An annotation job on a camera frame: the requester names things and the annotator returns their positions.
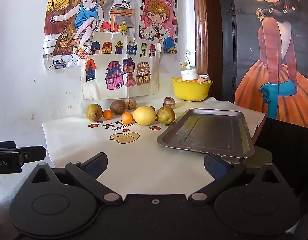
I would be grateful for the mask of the small orange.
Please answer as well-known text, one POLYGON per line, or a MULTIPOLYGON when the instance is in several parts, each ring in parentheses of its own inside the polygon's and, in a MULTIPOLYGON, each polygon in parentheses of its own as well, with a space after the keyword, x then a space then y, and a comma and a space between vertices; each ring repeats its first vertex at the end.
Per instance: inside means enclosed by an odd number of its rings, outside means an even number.
POLYGON ((123 124, 129 125, 133 123, 133 115, 130 112, 125 112, 121 115, 121 121, 123 124))
POLYGON ((110 109, 104 110, 102 114, 106 120, 111 120, 113 118, 113 112, 110 109))

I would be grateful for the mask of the brown kiwi fruit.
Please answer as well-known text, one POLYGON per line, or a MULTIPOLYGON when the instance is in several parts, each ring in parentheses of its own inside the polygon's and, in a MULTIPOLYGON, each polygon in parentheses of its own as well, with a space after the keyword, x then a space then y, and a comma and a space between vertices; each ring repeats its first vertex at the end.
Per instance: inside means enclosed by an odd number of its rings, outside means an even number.
POLYGON ((122 115, 126 110, 126 105, 123 100, 114 100, 110 105, 110 110, 115 115, 122 115))

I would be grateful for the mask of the yellow lemon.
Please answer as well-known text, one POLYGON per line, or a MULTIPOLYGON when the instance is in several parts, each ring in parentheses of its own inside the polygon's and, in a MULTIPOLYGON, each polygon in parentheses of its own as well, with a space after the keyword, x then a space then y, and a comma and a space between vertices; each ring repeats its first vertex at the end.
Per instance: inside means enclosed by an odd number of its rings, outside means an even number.
POLYGON ((153 108, 148 106, 140 106, 134 111, 133 118, 139 125, 150 126, 155 122, 156 115, 153 108))

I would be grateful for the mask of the pale striped pepino melon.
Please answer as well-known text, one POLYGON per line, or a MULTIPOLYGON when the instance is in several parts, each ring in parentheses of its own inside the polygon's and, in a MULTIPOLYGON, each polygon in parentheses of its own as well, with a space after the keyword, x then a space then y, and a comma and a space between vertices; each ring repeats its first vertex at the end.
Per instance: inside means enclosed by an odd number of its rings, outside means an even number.
POLYGON ((137 102, 133 98, 125 99, 126 109, 135 109, 137 107, 137 102))

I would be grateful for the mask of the purple striped pepino melon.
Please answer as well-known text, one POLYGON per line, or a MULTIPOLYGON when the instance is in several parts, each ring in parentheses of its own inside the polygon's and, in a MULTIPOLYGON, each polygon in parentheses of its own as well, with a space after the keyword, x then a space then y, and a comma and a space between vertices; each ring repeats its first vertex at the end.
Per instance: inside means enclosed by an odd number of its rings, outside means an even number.
POLYGON ((174 109, 175 105, 176 105, 176 102, 172 97, 167 96, 163 101, 163 106, 167 106, 167 107, 174 109))

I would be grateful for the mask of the metal baking tray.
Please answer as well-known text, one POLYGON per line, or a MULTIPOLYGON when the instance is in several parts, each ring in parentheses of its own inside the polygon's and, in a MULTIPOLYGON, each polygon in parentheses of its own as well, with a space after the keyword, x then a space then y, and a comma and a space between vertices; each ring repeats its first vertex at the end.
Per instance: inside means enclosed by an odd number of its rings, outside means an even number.
POLYGON ((193 108, 185 111, 158 138, 165 147, 246 159, 254 144, 244 114, 238 111, 193 108))

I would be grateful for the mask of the yellow plastic bowl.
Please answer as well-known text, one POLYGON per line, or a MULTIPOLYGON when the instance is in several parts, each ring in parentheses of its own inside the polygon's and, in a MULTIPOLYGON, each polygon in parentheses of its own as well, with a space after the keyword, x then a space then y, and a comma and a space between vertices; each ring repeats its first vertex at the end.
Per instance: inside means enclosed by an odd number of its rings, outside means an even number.
POLYGON ((171 79, 174 95, 183 100, 190 102, 204 101, 208 97, 209 89, 213 81, 198 83, 197 80, 182 81, 180 77, 171 79))

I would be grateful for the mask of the striped melon in bowl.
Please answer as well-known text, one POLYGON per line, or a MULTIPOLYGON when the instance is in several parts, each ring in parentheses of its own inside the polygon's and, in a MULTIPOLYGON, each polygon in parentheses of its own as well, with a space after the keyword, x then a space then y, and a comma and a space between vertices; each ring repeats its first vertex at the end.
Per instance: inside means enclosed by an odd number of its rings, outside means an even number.
POLYGON ((208 83, 208 82, 209 82, 209 79, 206 78, 206 77, 200 77, 197 80, 197 83, 199 83, 199 84, 201 84, 201 83, 208 83))

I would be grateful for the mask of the white jar with flowers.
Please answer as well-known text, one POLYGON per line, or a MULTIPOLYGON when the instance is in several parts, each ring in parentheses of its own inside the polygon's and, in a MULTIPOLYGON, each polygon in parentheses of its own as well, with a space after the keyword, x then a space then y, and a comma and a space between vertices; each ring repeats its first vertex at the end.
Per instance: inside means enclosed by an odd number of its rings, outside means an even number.
POLYGON ((179 60, 181 65, 181 78, 182 81, 194 81, 198 79, 197 69, 195 66, 192 66, 189 60, 189 55, 191 54, 189 49, 185 51, 185 61, 179 60))

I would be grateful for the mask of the colourful houses drawing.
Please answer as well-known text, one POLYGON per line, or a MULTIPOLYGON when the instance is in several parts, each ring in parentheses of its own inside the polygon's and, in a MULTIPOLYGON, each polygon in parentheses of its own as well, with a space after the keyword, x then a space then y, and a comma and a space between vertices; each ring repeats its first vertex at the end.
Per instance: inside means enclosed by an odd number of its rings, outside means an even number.
POLYGON ((81 87, 86 100, 112 100, 158 94, 162 46, 156 39, 97 32, 81 87))

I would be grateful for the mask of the girl in orange dress poster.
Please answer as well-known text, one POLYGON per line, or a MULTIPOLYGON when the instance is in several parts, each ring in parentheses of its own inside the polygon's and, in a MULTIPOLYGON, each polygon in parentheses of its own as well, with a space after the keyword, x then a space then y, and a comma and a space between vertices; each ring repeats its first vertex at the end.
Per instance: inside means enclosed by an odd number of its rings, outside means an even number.
POLYGON ((255 0, 259 58, 242 77, 235 104, 266 113, 268 118, 308 128, 308 79, 297 70, 292 24, 299 0, 255 0))

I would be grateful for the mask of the boy with fan drawing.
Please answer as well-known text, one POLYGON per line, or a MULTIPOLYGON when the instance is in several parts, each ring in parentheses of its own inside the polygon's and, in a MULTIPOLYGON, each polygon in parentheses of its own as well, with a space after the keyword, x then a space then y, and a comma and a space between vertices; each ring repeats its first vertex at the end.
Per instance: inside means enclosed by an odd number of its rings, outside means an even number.
POLYGON ((43 60, 47 70, 83 66, 96 45, 96 32, 135 35, 136 0, 48 0, 43 60))

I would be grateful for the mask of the girl with teddy drawing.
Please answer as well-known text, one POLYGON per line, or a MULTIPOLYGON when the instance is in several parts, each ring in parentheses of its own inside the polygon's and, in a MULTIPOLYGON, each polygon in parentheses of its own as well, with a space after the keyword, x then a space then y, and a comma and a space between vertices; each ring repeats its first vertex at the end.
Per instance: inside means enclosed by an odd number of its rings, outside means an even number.
POLYGON ((163 53, 176 54, 177 0, 141 0, 139 34, 145 40, 158 40, 163 53))

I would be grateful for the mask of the brown wooden door frame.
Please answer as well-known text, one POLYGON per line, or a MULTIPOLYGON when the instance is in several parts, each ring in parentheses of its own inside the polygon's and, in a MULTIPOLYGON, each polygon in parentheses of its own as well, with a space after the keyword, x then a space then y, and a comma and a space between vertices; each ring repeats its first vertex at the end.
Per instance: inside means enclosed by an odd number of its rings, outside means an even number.
POLYGON ((194 0, 196 68, 208 74, 213 84, 209 95, 222 98, 222 19, 220 0, 194 0))

